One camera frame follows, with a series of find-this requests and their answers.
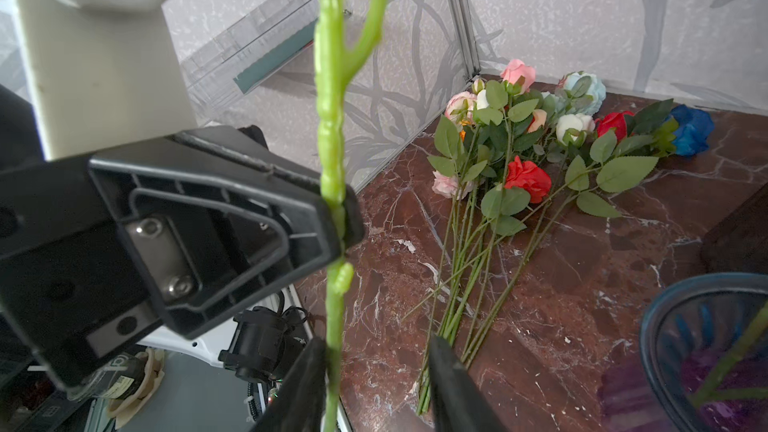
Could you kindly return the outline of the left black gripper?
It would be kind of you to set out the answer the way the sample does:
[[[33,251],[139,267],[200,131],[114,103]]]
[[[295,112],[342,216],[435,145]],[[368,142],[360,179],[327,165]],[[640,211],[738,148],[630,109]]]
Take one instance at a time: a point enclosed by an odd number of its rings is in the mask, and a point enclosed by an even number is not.
[[[62,390],[160,327],[196,339],[365,235],[317,172],[255,126],[205,127],[47,162],[1,93],[1,324]]]

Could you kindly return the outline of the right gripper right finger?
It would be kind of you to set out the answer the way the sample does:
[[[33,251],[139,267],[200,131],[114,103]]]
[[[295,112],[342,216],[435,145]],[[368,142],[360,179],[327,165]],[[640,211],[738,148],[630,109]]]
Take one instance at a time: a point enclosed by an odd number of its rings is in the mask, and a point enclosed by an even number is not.
[[[428,371],[436,431],[506,430],[452,346],[437,335],[429,341]]]

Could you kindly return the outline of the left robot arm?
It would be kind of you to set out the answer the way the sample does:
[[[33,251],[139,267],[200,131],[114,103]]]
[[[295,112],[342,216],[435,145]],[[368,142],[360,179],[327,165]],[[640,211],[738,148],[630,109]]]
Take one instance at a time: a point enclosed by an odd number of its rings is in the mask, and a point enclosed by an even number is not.
[[[319,424],[325,350],[285,288],[365,228],[338,234],[316,172],[257,127],[215,126],[47,162],[32,108],[1,93],[1,427],[49,431],[90,397],[145,397],[189,354],[249,383],[289,381]]]

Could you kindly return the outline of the clear plastic wall shelf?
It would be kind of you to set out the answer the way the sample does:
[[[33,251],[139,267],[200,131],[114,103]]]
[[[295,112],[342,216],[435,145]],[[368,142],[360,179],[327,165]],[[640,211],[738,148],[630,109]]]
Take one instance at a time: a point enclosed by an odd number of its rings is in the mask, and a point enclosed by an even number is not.
[[[266,0],[181,62],[195,112],[212,117],[309,47],[319,0]]]

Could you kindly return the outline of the bunch of artificial flowers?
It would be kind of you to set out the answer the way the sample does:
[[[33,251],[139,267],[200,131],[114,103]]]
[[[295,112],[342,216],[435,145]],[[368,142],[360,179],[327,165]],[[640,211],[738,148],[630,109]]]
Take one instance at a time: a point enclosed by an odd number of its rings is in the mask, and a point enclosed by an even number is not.
[[[549,92],[535,78],[532,66],[512,60],[498,78],[475,79],[449,100],[434,135],[432,190],[450,211],[429,333],[464,365],[512,294],[506,286],[484,301],[503,243],[527,235],[521,275],[569,209],[617,217],[610,196],[640,185],[663,158],[706,151],[715,128],[708,112],[671,100],[602,113],[607,90],[593,73],[567,73]]]

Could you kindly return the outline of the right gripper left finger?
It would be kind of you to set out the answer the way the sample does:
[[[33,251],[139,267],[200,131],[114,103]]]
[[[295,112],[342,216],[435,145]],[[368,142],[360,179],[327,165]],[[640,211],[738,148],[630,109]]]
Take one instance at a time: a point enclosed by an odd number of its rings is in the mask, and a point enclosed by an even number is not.
[[[283,380],[277,397],[251,432],[315,431],[323,424],[326,398],[326,352],[322,338],[311,339]]]

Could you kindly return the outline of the purple glass vase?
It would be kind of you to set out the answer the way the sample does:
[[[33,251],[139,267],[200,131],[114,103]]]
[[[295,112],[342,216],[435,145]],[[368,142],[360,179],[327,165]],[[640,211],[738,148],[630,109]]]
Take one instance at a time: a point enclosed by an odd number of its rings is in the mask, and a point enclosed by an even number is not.
[[[716,273],[683,280],[646,310],[636,354],[609,368],[598,390],[606,431],[764,431],[767,398],[694,408],[689,398],[767,304],[767,278]],[[720,389],[767,388],[767,331]]]

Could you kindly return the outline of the dark red glass vase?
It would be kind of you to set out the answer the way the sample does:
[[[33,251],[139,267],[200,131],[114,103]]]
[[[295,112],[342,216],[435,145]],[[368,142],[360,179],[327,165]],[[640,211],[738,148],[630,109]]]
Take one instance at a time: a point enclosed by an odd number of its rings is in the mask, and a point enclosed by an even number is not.
[[[767,185],[705,234],[700,252],[707,273],[767,274]]]

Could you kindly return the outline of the pink flower stem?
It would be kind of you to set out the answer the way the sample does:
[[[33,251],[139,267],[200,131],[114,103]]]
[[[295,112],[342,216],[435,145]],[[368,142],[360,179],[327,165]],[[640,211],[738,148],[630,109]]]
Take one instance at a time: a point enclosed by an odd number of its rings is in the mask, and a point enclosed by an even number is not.
[[[718,360],[705,380],[689,398],[691,405],[699,409],[705,404],[729,400],[762,400],[767,398],[766,387],[720,389],[729,372],[740,363],[761,338],[767,329],[767,304],[758,311],[749,323],[744,334],[728,350],[727,354]]]
[[[314,67],[317,89],[318,156],[322,170],[321,195],[328,205],[337,238],[347,231],[344,208],[346,182],[344,169],[344,97],[347,87],[365,65],[381,40],[388,0],[370,0],[368,14],[354,47],[345,45],[344,0],[319,0],[319,19],[315,28]],[[337,428],[340,399],[341,352],[343,345],[344,296],[351,286],[354,268],[341,256],[326,268],[327,394],[323,429]]]

